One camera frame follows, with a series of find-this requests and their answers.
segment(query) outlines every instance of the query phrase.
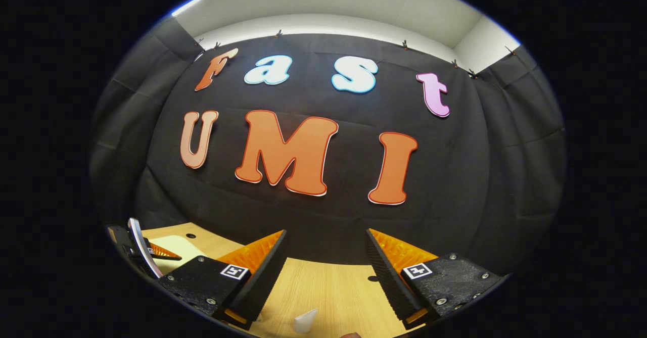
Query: pink letter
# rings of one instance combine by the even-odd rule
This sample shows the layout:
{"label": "pink letter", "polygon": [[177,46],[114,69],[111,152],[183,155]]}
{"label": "pink letter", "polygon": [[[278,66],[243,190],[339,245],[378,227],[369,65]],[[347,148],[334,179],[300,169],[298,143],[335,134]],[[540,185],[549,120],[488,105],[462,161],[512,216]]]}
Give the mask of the pink letter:
{"label": "pink letter", "polygon": [[438,77],[434,73],[418,74],[415,78],[423,83],[427,108],[438,117],[447,117],[449,107],[441,103],[441,92],[447,94],[447,87],[438,81]]}

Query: black fabric backdrop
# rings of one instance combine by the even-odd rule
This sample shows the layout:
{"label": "black fabric backdrop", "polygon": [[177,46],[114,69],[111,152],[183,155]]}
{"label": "black fabric backdrop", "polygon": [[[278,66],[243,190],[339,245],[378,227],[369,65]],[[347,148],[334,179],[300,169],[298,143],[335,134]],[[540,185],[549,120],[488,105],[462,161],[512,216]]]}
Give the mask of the black fabric backdrop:
{"label": "black fabric backdrop", "polygon": [[[547,80],[522,46],[478,79],[415,50],[330,34],[240,41],[192,63],[201,49],[173,23],[134,48],[95,116],[91,172],[104,221],[123,223],[133,215],[143,228],[191,221],[241,244],[286,229],[289,257],[335,264],[368,264],[363,230],[374,228],[437,255],[461,253],[498,274],[510,272],[548,228],[564,183],[564,126]],[[150,45],[159,38],[154,34],[169,29],[176,36],[160,42],[166,47]],[[195,92],[210,60],[233,48],[238,54],[212,85]],[[271,55],[293,59],[290,78],[246,84],[247,71]],[[348,55],[377,63],[369,92],[331,84],[335,60]],[[415,76],[429,72],[447,87],[446,119],[423,101]],[[125,86],[128,76],[132,85]],[[219,118],[206,162],[194,170],[180,158],[183,117],[207,110]],[[325,196],[287,190],[292,166],[277,186],[265,176],[259,184],[236,179],[251,110],[275,112],[286,139],[309,116],[339,124],[326,156]],[[379,178],[384,131],[419,143],[404,184],[407,200],[398,206],[367,199]],[[265,175],[262,164],[259,170]]]}

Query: orange letter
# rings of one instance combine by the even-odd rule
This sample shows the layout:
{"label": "orange letter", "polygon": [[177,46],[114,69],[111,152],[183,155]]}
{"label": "orange letter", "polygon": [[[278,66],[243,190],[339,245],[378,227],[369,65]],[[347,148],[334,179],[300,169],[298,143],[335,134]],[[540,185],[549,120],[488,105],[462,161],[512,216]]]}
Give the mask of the orange letter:
{"label": "orange letter", "polygon": [[409,156],[418,149],[418,142],[413,137],[395,132],[382,133],[380,142],[384,145],[382,171],[377,186],[368,193],[368,200],[375,204],[402,204],[406,200],[404,178]]}
{"label": "orange letter", "polygon": [[211,84],[211,78],[218,75],[224,68],[224,65],[227,64],[227,59],[235,57],[236,54],[238,54],[238,48],[229,50],[226,53],[213,58],[209,64],[209,69],[206,69],[206,73],[204,73],[203,80],[200,80],[198,85],[196,85],[196,91],[208,87]]}
{"label": "orange letter", "polygon": [[194,133],[194,126],[199,115],[197,112],[189,112],[184,115],[184,129],[182,130],[182,138],[180,140],[180,156],[182,156],[182,161],[184,161],[185,165],[194,169],[204,164],[206,150],[209,149],[211,127],[213,126],[213,122],[218,119],[218,112],[216,111],[203,113],[203,129],[200,134],[200,145],[198,145],[198,152],[194,154],[191,152],[191,135]]}
{"label": "orange letter", "polygon": [[263,174],[257,166],[258,158],[262,156],[267,181],[275,186],[294,161],[294,171],[285,180],[285,187],[304,195],[326,194],[328,187],[324,184],[324,163],[328,142],[339,129],[337,123],[322,117],[309,117],[284,142],[274,112],[252,111],[247,113],[245,119],[249,123],[249,136],[243,163],[235,172],[238,179],[259,183]]}

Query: ceiling light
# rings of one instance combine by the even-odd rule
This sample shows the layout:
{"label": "ceiling light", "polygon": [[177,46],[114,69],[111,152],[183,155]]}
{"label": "ceiling light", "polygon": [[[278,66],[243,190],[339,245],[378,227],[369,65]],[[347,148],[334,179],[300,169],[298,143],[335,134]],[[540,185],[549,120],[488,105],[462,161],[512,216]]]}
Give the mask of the ceiling light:
{"label": "ceiling light", "polygon": [[198,3],[200,0],[192,0],[188,4],[185,4],[184,6],[180,7],[179,9],[176,9],[174,13],[171,14],[171,16],[175,17],[179,15],[180,13],[183,13],[187,8],[193,6],[194,4]]}

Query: table surface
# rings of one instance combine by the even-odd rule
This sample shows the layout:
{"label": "table surface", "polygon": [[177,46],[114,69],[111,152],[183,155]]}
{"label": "table surface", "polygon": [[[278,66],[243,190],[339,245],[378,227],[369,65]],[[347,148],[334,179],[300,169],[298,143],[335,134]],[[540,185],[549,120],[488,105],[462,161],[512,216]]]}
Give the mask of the table surface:
{"label": "table surface", "polygon": [[[243,246],[193,223],[143,230],[143,235],[182,257],[180,262],[160,266],[164,274],[197,255],[217,259]],[[353,332],[362,338],[381,338],[410,331],[395,316],[380,283],[368,280],[374,275],[370,265],[322,264],[287,258],[261,311],[262,321],[252,323],[248,332],[268,338],[339,338]],[[294,318],[313,309],[318,312],[310,332],[296,333]]]}

